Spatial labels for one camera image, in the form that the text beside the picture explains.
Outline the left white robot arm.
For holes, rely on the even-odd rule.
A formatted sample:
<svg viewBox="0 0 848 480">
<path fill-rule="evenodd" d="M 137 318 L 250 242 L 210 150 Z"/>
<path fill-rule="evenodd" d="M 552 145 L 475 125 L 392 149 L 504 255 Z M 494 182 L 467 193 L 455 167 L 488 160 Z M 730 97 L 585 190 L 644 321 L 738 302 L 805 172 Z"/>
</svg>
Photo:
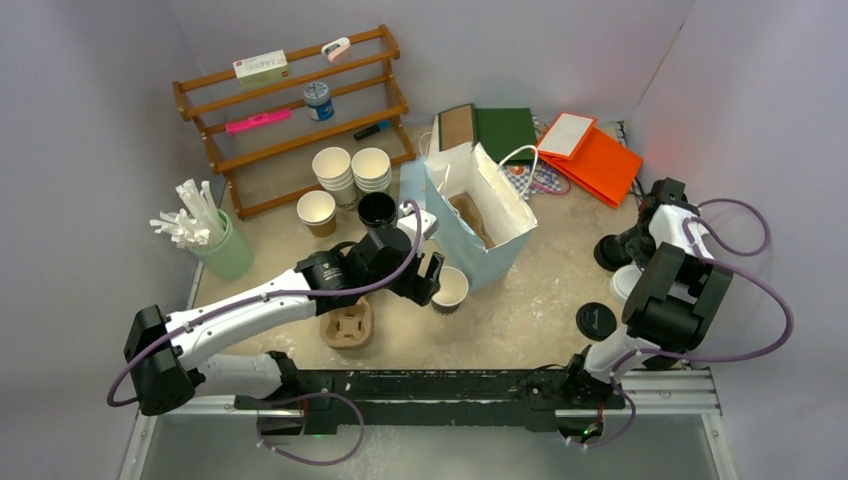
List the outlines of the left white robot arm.
<svg viewBox="0 0 848 480">
<path fill-rule="evenodd" d="M 146 416 L 210 395 L 243 395 L 275 409 L 289 407 L 297 399 L 298 382 L 285 354 L 239 357 L 225 349 L 280 325 L 352 307 L 383 288 L 427 305 L 440 288 L 444 257 L 434 254 L 425 275 L 418 268 L 423 244 L 437 228 L 427 216 L 410 215 L 368 231 L 358 242 L 315 252 L 271 281 L 206 307 L 171 314 L 157 305 L 139 310 L 119 375 L 131 379 L 133 403 Z"/>
</svg>

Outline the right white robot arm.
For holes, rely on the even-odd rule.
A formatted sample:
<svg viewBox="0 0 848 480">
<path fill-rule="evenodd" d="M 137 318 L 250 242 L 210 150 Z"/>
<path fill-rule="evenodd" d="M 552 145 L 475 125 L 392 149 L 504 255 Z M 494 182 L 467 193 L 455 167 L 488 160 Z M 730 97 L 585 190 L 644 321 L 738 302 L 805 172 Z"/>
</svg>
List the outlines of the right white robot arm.
<svg viewBox="0 0 848 480">
<path fill-rule="evenodd" d="M 595 245 L 603 269 L 640 275 L 620 321 L 597 302 L 579 308 L 578 329 L 593 343 L 572 357 L 561 381 L 569 404 L 600 404 L 612 395 L 612 380 L 637 367 L 668 370 L 705 338 L 733 275 L 709 264 L 699 234 L 684 228 L 684 221 L 700 216 L 684 189 L 671 178 L 655 181 L 635 225 Z"/>
</svg>

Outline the light blue paper bag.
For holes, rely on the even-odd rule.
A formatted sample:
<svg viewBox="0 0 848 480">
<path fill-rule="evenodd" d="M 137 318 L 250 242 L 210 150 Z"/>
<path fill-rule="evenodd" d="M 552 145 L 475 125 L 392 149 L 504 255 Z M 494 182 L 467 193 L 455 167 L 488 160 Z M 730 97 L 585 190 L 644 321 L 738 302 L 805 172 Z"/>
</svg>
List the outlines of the light blue paper bag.
<svg viewBox="0 0 848 480">
<path fill-rule="evenodd" d="M 480 144 L 464 143 L 425 158 L 426 210 L 439 227 L 433 238 L 452 266 L 476 291 L 504 277 L 512 268 L 538 221 L 528 203 Z M 458 216 L 449 198 L 467 193 L 482 213 L 495 242 L 487 249 Z"/>
</svg>

